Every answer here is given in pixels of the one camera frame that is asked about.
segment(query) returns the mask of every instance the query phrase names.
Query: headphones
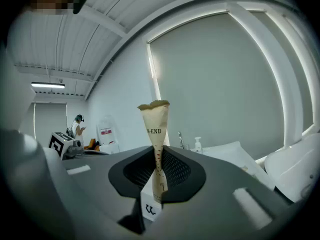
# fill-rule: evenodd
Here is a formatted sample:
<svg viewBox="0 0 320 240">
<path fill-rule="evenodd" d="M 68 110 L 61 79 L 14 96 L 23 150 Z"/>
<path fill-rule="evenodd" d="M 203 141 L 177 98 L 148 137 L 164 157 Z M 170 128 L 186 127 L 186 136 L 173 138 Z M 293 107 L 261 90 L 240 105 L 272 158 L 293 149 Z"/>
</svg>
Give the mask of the headphones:
<svg viewBox="0 0 320 240">
<path fill-rule="evenodd" d="M 77 120 L 77 118 L 81 119 L 81 122 L 84 122 L 84 117 L 81 114 L 78 114 L 75 119 Z"/>
</svg>

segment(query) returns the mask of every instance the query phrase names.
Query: small sign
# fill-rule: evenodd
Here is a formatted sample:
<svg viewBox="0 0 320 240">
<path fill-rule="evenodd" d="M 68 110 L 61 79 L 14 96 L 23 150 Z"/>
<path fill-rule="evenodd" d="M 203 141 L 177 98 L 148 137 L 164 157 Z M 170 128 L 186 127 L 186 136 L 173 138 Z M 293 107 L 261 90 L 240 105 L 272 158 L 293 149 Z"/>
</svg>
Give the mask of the small sign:
<svg viewBox="0 0 320 240">
<path fill-rule="evenodd" d="M 106 128 L 106 129 L 101 129 L 100 130 L 101 135 L 105 135 L 105 134 L 111 134 L 111 128 Z"/>
</svg>

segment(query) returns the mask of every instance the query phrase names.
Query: soap dispenser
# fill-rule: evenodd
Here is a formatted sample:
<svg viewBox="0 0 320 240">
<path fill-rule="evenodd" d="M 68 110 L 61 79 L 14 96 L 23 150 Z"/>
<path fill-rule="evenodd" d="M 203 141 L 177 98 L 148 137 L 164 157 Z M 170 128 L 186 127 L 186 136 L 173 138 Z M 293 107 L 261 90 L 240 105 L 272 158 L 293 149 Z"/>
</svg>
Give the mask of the soap dispenser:
<svg viewBox="0 0 320 240">
<path fill-rule="evenodd" d="M 201 137 L 195 137 L 195 144 L 194 144 L 194 149 L 195 149 L 195 152 L 199 153 L 199 154 L 203 154 L 203 150 L 202 150 L 202 146 L 201 146 L 201 143 L 200 143 L 200 140 Z"/>
</svg>

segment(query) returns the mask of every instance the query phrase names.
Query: ceiling light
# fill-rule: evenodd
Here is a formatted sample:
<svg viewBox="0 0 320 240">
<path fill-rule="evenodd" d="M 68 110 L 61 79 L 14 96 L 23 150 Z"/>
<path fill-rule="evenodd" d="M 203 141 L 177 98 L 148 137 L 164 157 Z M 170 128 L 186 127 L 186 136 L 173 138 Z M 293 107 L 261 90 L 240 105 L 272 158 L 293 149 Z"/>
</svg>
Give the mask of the ceiling light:
<svg viewBox="0 0 320 240">
<path fill-rule="evenodd" d="M 32 82 L 33 87 L 44 87 L 44 88 L 65 88 L 64 84 L 61 83 L 51 83 L 51 82 Z"/>
</svg>

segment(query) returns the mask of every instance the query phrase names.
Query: white ceiling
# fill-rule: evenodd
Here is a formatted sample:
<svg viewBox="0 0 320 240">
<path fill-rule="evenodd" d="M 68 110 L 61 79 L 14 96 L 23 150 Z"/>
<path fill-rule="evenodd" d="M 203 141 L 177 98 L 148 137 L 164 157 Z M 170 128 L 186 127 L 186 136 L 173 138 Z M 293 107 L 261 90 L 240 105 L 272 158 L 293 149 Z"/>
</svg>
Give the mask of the white ceiling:
<svg viewBox="0 0 320 240">
<path fill-rule="evenodd" d="M 147 16 L 174 1 L 87 0 L 76 15 L 28 11 L 12 24 L 7 49 L 26 81 L 62 81 L 65 89 L 53 89 L 51 96 L 84 99 L 116 44 Z M 46 88 L 35 91 L 48 93 Z"/>
</svg>

